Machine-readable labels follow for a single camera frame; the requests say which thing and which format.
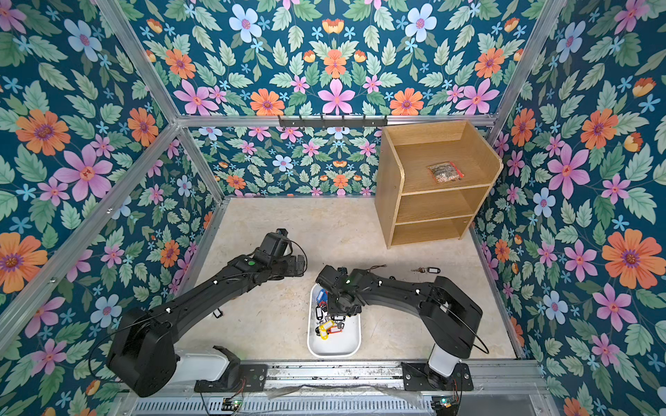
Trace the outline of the pile of colourful key tags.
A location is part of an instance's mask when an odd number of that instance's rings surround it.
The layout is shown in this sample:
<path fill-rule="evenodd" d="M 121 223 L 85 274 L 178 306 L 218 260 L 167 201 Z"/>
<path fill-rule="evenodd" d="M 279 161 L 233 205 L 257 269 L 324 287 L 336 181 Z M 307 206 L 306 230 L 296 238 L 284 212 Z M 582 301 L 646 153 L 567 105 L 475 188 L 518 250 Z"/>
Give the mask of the pile of colourful key tags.
<path fill-rule="evenodd" d="M 315 335 L 326 341 L 331 335 L 342 333 L 345 327 L 345 317 L 329 313 L 328 292 L 320 289 L 314 300 Z"/>

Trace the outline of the white storage tray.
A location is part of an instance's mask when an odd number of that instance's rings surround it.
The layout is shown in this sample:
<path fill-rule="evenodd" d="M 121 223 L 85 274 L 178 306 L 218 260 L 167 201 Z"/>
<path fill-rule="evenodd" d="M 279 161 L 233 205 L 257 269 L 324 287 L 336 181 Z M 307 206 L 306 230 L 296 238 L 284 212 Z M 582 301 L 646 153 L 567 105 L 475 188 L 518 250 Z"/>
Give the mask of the white storage tray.
<path fill-rule="evenodd" d="M 361 317 L 332 315 L 329 306 L 328 292 L 315 284 L 310 291 L 308 350 L 318 359 L 352 357 L 362 343 Z"/>

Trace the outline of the black tag key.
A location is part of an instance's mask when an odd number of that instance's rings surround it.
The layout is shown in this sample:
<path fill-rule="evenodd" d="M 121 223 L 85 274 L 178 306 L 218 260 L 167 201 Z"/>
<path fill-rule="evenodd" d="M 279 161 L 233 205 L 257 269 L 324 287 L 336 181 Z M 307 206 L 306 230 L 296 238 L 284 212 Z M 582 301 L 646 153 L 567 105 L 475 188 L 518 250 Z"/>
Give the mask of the black tag key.
<path fill-rule="evenodd" d="M 439 275 L 442 271 L 437 267 L 418 267 L 412 270 L 414 273 Z"/>

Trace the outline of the wooden shelf cabinet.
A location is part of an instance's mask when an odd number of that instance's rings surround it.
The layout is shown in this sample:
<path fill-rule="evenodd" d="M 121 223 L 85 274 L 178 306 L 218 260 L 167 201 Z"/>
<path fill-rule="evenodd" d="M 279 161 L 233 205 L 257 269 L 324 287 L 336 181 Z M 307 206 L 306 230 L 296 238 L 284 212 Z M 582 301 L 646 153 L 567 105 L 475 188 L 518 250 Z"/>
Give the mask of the wooden shelf cabinet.
<path fill-rule="evenodd" d="M 464 178 L 435 183 L 428 166 L 444 161 Z M 502 169 L 468 121 L 383 128 L 375 204 L 386 246 L 462 239 Z"/>

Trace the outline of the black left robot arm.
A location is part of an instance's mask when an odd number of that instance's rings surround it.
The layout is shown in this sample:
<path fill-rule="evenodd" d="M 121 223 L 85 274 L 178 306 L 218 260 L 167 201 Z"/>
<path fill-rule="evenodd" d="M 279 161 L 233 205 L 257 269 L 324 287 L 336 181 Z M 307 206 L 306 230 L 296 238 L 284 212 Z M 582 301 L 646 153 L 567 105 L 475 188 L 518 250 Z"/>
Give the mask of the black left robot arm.
<path fill-rule="evenodd" d="M 174 380 L 178 365 L 186 361 L 175 344 L 187 331 L 261 284 L 303 277 L 306 265 L 304 255 L 240 255 L 173 301 L 148 311 L 127 311 L 109 349 L 107 368 L 140 397 L 154 395 Z"/>

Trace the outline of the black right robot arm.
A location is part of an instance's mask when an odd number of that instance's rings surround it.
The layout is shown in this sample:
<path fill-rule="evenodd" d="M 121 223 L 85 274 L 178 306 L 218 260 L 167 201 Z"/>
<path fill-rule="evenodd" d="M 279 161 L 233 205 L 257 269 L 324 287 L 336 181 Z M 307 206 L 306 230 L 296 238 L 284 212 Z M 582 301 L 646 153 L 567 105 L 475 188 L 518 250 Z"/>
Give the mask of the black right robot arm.
<path fill-rule="evenodd" d="M 327 265 L 319 272 L 316 284 L 328 292 L 332 315 L 353 317 L 367 306 L 381 306 L 420 318 L 435 342 L 428 373 L 444 380 L 455 375 L 455 367 L 470 357 L 478 340 L 483 311 L 447 277 L 411 283 L 381 277 L 371 270 L 348 271 Z"/>

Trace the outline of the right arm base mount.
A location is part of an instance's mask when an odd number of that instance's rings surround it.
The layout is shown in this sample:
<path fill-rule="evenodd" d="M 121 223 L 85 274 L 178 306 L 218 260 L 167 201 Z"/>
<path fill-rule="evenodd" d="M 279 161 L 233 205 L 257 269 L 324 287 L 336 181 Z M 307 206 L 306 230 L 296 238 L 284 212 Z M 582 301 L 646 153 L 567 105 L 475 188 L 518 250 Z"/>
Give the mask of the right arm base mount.
<path fill-rule="evenodd" d="M 401 362 L 403 388 L 411 392 L 471 392 L 472 376 L 468 364 L 457 362 L 450 376 L 431 369 L 426 362 Z"/>

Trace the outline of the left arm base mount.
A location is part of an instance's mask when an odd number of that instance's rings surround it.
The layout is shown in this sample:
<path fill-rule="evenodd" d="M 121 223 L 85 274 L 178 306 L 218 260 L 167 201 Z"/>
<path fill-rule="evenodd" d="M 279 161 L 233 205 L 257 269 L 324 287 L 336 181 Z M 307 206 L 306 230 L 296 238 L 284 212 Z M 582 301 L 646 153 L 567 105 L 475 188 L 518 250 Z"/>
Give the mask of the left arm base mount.
<path fill-rule="evenodd" d="M 197 381 L 196 393 L 258 393 L 265 389 L 268 366 L 232 364 L 217 381 Z"/>

